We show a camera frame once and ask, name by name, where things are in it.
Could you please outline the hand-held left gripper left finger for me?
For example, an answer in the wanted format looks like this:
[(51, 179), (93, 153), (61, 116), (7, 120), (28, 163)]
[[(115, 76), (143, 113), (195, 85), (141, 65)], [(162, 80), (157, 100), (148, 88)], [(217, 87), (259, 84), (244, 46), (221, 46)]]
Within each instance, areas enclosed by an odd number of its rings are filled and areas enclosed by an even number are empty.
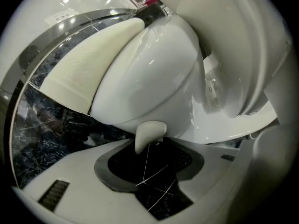
[(98, 179), (111, 190), (135, 193), (143, 181), (146, 169), (146, 150), (135, 153), (134, 146), (118, 146), (101, 155), (94, 170)]

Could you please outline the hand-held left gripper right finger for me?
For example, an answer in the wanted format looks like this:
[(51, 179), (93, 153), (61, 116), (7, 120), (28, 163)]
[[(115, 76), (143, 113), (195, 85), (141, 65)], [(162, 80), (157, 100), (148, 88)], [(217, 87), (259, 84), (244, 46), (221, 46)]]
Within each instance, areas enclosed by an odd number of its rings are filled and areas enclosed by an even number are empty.
[(178, 143), (166, 143), (164, 149), (167, 161), (165, 172), (169, 178), (177, 181), (191, 180), (204, 166), (204, 157), (188, 147)]

